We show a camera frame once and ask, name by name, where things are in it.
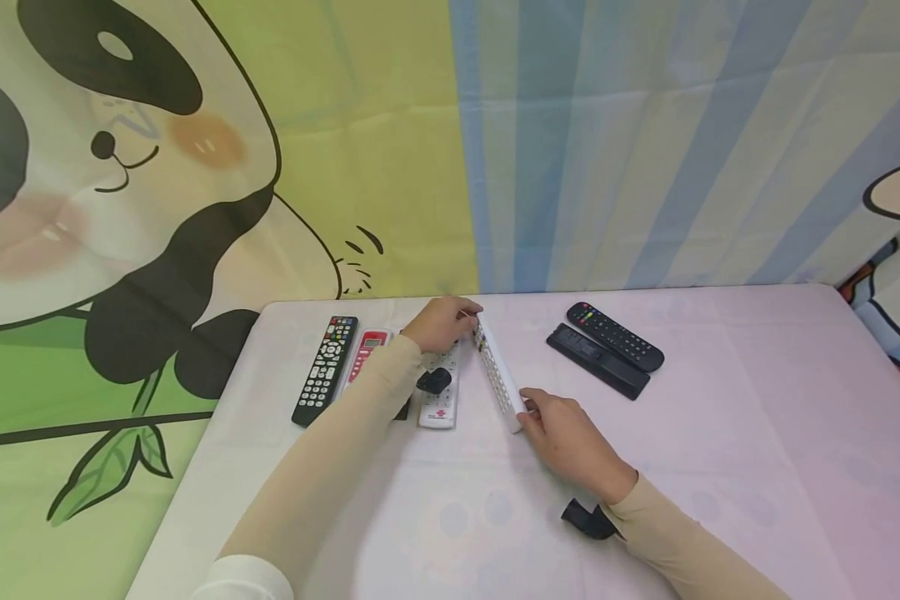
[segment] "pink cheek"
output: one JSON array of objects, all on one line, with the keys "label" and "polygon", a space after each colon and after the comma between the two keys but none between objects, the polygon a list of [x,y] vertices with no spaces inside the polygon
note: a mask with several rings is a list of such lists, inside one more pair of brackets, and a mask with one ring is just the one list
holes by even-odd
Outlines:
[{"label": "pink cheek", "polygon": [[247,145],[240,134],[216,114],[173,116],[170,134],[180,151],[214,171],[234,169],[247,160]]},{"label": "pink cheek", "polygon": [[0,213],[2,282],[59,269],[82,250],[85,218],[65,203],[65,197],[17,197]]}]

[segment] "bamboo leaf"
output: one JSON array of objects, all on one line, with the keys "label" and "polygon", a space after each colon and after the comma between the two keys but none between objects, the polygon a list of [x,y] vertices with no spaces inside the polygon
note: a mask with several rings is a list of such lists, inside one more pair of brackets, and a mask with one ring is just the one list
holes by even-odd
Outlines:
[{"label": "bamboo leaf", "polygon": [[173,474],[170,473],[170,463],[167,462],[167,444],[163,441],[163,434],[156,425],[147,425],[137,429],[140,431],[141,464],[154,475],[173,479]]},{"label": "bamboo leaf", "polygon": [[83,455],[47,513],[54,527],[127,486],[140,460],[141,429],[114,429]]}]

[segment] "panda mouth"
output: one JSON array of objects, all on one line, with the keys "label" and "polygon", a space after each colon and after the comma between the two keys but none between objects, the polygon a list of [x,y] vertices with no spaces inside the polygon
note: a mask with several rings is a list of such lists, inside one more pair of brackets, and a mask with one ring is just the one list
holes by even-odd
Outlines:
[{"label": "panda mouth", "polygon": [[160,147],[154,146],[152,152],[147,154],[146,158],[140,160],[140,162],[135,162],[133,164],[123,164],[120,160],[120,157],[117,157],[117,154],[113,154],[113,159],[116,160],[117,164],[123,167],[123,183],[117,185],[117,187],[95,187],[94,191],[100,192],[101,194],[112,194],[114,192],[119,192],[124,188],[127,188],[127,185],[130,184],[130,171],[151,162],[151,160],[153,160],[156,157],[156,154],[158,154],[159,152]]}]

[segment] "panda face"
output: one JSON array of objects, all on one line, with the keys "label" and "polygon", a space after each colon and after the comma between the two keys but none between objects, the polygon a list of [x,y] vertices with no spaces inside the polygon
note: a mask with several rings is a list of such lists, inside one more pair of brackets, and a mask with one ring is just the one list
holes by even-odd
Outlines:
[{"label": "panda face", "polygon": [[108,289],[278,170],[193,0],[0,2],[0,327]]}]

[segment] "blue striped backdrop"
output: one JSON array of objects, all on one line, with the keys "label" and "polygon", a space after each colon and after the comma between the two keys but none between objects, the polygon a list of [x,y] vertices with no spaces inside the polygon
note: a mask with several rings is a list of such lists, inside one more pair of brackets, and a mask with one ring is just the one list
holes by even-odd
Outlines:
[{"label": "blue striped backdrop", "polygon": [[839,283],[900,228],[900,0],[450,0],[481,291]]}]

